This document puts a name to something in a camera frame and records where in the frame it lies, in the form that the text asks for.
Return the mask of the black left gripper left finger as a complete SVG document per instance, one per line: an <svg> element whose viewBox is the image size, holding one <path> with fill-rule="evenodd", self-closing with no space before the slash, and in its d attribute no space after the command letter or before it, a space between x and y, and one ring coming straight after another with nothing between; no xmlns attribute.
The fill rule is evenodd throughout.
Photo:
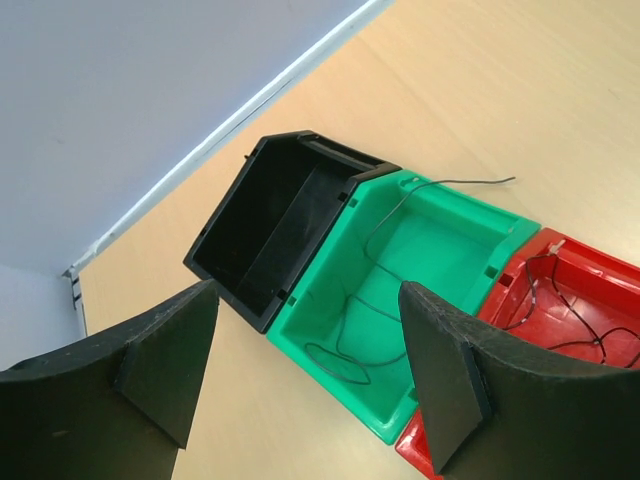
<svg viewBox="0 0 640 480"><path fill-rule="evenodd" d="M187 446L219 296L200 281L1 373L4 479L169 479Z"/></svg>

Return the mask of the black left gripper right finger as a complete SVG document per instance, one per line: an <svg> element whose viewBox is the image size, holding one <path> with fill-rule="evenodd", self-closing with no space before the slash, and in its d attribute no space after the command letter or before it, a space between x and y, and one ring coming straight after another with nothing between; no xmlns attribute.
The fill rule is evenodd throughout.
<svg viewBox="0 0 640 480"><path fill-rule="evenodd" d="M635 479L639 374L568 357L416 282L398 303L435 472L446 479Z"/></svg>

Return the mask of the red plastic bin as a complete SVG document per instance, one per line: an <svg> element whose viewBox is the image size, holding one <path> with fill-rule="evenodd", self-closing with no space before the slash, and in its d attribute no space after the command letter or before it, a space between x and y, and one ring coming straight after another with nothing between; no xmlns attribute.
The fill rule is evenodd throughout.
<svg viewBox="0 0 640 480"><path fill-rule="evenodd" d="M557 231L521 247L469 315L549 351L639 374L638 268ZM420 407L398 448L446 479L433 468Z"/></svg>

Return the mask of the green plastic bin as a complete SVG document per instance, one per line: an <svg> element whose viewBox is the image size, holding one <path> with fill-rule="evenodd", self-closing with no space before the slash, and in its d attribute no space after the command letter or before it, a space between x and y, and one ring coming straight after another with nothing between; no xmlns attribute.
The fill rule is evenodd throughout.
<svg viewBox="0 0 640 480"><path fill-rule="evenodd" d="M267 337L383 442L417 408L398 295L477 313L537 222L402 170L361 184Z"/></svg>

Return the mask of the black plastic bin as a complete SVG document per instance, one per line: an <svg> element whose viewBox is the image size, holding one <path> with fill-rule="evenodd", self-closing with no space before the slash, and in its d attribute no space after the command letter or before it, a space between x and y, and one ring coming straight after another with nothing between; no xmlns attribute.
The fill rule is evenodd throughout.
<svg viewBox="0 0 640 480"><path fill-rule="evenodd" d="M264 136L183 263L264 334L358 186L398 169L310 130Z"/></svg>

